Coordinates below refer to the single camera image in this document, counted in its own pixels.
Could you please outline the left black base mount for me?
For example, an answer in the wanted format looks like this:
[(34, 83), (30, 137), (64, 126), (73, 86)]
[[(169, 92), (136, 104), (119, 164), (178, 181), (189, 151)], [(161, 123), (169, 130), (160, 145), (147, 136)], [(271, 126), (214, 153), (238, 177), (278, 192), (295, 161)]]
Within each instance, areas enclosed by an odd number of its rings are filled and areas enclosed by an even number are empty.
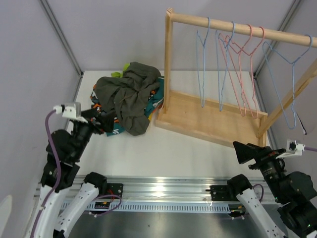
[(106, 188), (106, 195), (111, 195), (111, 198), (116, 199), (113, 195), (122, 197), (123, 184), (122, 183), (108, 183)]

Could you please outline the aluminium mounting rail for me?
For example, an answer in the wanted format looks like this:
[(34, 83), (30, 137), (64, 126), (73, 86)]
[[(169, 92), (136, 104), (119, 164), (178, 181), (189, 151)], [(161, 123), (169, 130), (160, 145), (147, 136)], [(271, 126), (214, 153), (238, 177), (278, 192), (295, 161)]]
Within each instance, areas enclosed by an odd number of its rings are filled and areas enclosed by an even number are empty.
[(211, 185), (226, 185), (227, 178), (168, 178), (108, 176), (109, 183), (123, 184), (122, 198), (133, 202), (207, 202)]

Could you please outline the olive grey shorts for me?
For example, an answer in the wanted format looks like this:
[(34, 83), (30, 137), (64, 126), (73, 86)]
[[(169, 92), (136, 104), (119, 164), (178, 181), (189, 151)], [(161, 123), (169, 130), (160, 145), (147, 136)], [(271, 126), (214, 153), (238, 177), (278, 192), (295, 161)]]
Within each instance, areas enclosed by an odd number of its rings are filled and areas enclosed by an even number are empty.
[(121, 78), (101, 77), (95, 93), (105, 111), (114, 108), (121, 127), (133, 136), (146, 132), (149, 115), (163, 103), (164, 78), (160, 71), (138, 62), (130, 63)]

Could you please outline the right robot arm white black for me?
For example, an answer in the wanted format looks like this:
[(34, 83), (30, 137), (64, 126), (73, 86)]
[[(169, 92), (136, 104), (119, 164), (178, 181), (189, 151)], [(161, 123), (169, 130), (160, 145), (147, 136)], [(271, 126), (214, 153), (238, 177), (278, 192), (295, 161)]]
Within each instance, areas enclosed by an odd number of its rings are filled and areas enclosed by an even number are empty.
[[(250, 160), (251, 170), (260, 170), (274, 199), (281, 207), (277, 209), (284, 225), (300, 238), (317, 236), (317, 209), (311, 199), (317, 195), (311, 177), (295, 171), (285, 174), (286, 149), (273, 150), (269, 146), (260, 147), (251, 143), (233, 142), (239, 164)], [(243, 174), (227, 181), (227, 196), (238, 200), (251, 215), (257, 227), (266, 238), (285, 238), (287, 235), (276, 225), (264, 209), (253, 186)]]

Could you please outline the teal shorts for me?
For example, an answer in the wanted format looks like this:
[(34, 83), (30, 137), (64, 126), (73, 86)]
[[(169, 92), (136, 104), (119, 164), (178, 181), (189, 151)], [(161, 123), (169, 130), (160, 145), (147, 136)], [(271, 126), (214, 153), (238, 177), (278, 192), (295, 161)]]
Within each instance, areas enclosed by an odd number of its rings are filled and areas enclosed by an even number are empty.
[(125, 131), (139, 136), (147, 131), (152, 114), (163, 103), (163, 86), (162, 76), (104, 76), (93, 87), (91, 108), (101, 116), (113, 114), (107, 136)]

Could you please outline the wooden clothes rack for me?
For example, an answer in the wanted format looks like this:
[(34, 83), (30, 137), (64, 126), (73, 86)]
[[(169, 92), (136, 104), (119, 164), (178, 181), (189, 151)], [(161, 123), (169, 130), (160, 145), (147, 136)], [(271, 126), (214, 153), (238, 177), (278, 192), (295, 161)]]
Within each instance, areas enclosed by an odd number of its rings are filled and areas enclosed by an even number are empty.
[[(208, 28), (207, 17), (198, 17), (174, 12), (168, 8), (165, 16), (165, 51), (164, 51), (164, 103), (160, 110), (155, 124), (157, 127), (185, 134), (194, 138), (210, 141), (224, 146), (232, 147), (234, 141), (252, 143), (260, 147), (266, 146), (267, 131), (282, 115), (281, 106), (278, 105), (272, 113), (261, 111), (257, 97), (256, 105), (259, 110), (259, 117), (253, 119), (249, 112), (241, 116), (238, 109), (229, 75), (227, 75), (223, 93), (223, 109), (219, 111), (218, 81), (217, 81), (217, 60), (215, 33), (222, 33), (225, 37), (231, 35), (232, 23), (227, 21), (210, 19), (210, 32), (206, 43), (206, 74), (205, 74), (205, 106), (201, 107), (199, 87), (197, 80), (197, 67), (193, 71), (173, 71), (171, 69), (173, 50), (179, 46), (178, 41), (173, 39), (174, 23)], [(262, 29), (253, 27), (253, 37), (245, 47), (251, 52), (262, 39)], [(283, 31), (265, 29), (264, 41), (284, 42), (293, 45), (309, 45), (308, 36), (302, 34), (288, 33)], [(240, 46), (250, 36), (250, 28), (247, 24), (235, 23), (235, 34), (232, 41)], [(263, 53), (262, 44), (254, 53)], [(219, 73), (220, 80), (223, 80), (225, 63), (222, 53), (219, 50)], [(255, 112), (252, 102), (252, 84), (249, 57), (241, 55), (242, 78), (245, 94), (250, 103), (251, 109)], [(229, 66), (233, 83), (235, 85), (240, 105), (243, 106), (240, 85), (233, 70)], [(309, 85), (317, 74), (317, 64), (313, 62), (299, 81), (295, 81), (295, 98)], [(291, 107), (291, 90), (282, 98), (285, 109)]]

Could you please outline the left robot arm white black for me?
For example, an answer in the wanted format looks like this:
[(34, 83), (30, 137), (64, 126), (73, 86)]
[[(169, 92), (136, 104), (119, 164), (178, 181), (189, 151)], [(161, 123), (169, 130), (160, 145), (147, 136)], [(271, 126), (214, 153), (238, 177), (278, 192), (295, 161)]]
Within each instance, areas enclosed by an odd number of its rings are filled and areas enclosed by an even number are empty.
[(79, 119), (71, 119), (72, 132), (65, 129), (51, 132), (50, 116), (65, 111), (54, 109), (45, 119), (49, 142), (46, 147), (47, 163), (40, 180), (40, 198), (36, 213), (25, 234), (27, 238), (67, 238), (93, 200), (121, 198), (110, 192), (105, 176), (91, 172), (84, 178), (72, 202), (60, 213), (60, 208), (80, 169), (78, 162), (92, 135), (111, 132), (115, 119), (115, 112), (102, 114), (96, 109), (85, 110)]

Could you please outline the lime green shorts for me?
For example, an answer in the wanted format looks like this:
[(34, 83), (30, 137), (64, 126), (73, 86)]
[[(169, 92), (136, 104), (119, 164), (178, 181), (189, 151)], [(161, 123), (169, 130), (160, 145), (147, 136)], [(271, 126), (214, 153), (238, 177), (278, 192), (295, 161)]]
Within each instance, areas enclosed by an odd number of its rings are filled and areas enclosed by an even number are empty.
[(129, 66), (130, 66), (130, 63), (126, 63), (126, 64), (123, 66), (122, 71), (112, 72), (112, 73), (111, 73), (111, 77), (121, 78), (121, 77), (123, 76), (124, 72), (128, 69)]

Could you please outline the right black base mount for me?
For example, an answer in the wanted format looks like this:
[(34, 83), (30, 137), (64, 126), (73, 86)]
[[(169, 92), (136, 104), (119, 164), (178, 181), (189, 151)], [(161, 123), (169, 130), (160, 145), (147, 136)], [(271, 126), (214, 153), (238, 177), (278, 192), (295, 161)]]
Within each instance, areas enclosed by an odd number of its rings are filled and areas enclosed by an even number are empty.
[(205, 190), (211, 195), (212, 201), (237, 201), (230, 193), (227, 185), (211, 185)]

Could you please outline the camouflage patterned shorts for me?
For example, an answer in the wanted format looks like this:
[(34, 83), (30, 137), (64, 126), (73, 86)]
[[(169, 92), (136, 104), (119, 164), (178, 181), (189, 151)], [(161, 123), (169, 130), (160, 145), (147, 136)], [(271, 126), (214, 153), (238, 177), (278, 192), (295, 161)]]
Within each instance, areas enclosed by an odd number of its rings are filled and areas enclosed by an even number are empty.
[(110, 113), (110, 112), (114, 112), (114, 123), (119, 123), (119, 120), (118, 120), (118, 117), (116, 115), (116, 112), (114, 110), (114, 108), (111, 108), (111, 110), (109, 110), (108, 112), (105, 111), (100, 102), (99, 102), (99, 99), (97, 98), (97, 95), (95, 93), (95, 88), (96, 88), (96, 84), (93, 86), (93, 91), (90, 95), (90, 99), (91, 99), (91, 108), (92, 109), (96, 109), (97, 112), (101, 115), (101, 116), (105, 116), (107, 113)]

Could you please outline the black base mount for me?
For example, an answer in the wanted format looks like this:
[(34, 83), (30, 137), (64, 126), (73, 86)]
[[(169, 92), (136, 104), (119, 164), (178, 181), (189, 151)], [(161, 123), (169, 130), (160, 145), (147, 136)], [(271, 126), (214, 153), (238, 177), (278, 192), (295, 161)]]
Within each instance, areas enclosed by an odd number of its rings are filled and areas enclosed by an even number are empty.
[(211, 195), (212, 201), (237, 201), (230, 193), (227, 185), (211, 185), (205, 190)]
[(116, 199), (113, 195), (122, 197), (123, 184), (122, 183), (108, 183), (106, 188), (106, 195), (111, 195), (111, 198)]

